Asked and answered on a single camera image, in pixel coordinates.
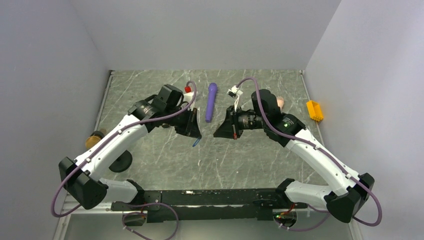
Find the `blue key tag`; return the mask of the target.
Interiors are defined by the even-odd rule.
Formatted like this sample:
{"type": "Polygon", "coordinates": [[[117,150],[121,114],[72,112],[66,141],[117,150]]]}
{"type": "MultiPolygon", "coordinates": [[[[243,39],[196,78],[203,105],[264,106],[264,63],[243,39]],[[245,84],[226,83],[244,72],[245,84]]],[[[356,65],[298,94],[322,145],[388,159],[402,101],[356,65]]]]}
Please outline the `blue key tag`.
{"type": "Polygon", "coordinates": [[[192,147],[195,147],[200,142],[200,140],[201,138],[197,138],[195,142],[193,143],[192,147]]]}

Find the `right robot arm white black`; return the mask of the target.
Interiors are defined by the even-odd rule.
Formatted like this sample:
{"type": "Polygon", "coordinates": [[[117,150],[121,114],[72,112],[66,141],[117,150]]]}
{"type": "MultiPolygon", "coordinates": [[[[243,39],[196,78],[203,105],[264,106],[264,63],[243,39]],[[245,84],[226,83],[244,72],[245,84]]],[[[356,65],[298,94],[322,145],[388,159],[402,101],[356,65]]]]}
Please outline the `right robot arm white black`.
{"type": "Polygon", "coordinates": [[[238,139],[245,130],[262,129],[282,147],[298,155],[326,182],[326,185],[285,179],[276,189],[276,203],[288,208],[294,203],[326,209],[334,218],[349,223],[369,198],[375,180],[359,174],[328,153],[297,117],[283,113],[277,97],[267,89],[251,94],[253,109],[229,106],[215,138],[238,139]]]}

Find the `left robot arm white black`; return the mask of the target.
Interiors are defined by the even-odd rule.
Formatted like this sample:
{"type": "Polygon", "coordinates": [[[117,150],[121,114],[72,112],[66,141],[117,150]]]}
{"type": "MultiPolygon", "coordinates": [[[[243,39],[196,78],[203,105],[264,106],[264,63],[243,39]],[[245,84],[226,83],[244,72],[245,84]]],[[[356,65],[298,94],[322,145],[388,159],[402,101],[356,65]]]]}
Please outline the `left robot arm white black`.
{"type": "Polygon", "coordinates": [[[188,81],[190,92],[165,84],[159,93],[137,101],[117,126],[85,153],[74,159],[65,157],[59,172],[65,189],[79,207],[90,210],[102,202],[122,202],[137,210],[145,202],[145,192],[135,181],[109,180],[106,170],[137,140],[166,124],[179,135],[200,139],[197,109],[192,107],[197,96],[196,84],[188,81]]]}

